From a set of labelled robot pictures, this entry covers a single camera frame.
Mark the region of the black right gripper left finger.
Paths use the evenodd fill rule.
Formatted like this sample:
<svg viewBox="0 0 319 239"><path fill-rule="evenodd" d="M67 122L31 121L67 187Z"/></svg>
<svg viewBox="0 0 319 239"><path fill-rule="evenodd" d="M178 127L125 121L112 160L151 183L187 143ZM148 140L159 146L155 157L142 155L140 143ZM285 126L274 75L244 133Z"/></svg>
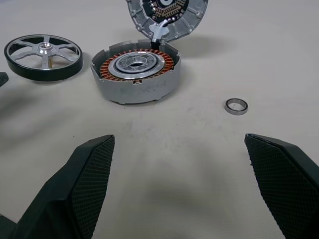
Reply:
<svg viewBox="0 0 319 239"><path fill-rule="evenodd" d="M114 147L113 135L76 147L17 223L0 215L0 239L91 239L106 196Z"/></svg>

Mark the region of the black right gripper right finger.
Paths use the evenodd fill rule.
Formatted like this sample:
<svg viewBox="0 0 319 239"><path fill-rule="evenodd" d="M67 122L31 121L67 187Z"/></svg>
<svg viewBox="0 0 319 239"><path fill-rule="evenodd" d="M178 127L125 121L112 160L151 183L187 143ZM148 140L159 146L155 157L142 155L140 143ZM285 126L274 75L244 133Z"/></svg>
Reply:
<svg viewBox="0 0 319 239"><path fill-rule="evenodd" d="M298 146L248 133L251 166L285 239L319 239L319 166Z"/></svg>

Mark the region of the grey stator housing copper windings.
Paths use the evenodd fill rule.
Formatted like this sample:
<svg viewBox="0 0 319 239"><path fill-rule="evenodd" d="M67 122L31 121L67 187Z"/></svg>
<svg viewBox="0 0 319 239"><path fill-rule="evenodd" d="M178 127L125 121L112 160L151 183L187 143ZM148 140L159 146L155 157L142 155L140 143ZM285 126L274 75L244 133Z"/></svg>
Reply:
<svg viewBox="0 0 319 239"><path fill-rule="evenodd" d="M178 86L180 66L177 49L167 43L153 49L150 40L112 45L90 65L101 95L121 105L160 100Z"/></svg>

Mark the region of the silver spoked black-rimmed rotor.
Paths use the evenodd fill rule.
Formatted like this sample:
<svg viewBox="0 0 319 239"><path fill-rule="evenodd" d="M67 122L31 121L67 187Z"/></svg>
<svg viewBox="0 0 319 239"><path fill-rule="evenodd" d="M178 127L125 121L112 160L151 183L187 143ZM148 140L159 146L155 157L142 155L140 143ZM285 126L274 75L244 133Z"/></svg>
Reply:
<svg viewBox="0 0 319 239"><path fill-rule="evenodd" d="M17 75L40 82L61 81L73 77L83 67L83 51L73 41L49 34L31 34L15 38L4 48L9 68ZM39 67L18 62L29 56L41 58Z"/></svg>

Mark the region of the grey motor cover circuit board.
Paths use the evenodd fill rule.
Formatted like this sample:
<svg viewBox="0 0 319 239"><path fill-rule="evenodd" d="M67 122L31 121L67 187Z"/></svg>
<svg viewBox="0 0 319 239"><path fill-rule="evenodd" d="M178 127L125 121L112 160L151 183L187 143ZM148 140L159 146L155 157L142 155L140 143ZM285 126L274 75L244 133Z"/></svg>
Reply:
<svg viewBox="0 0 319 239"><path fill-rule="evenodd" d="M151 42L169 43L191 34L200 24L208 0L126 0L137 31Z"/></svg>

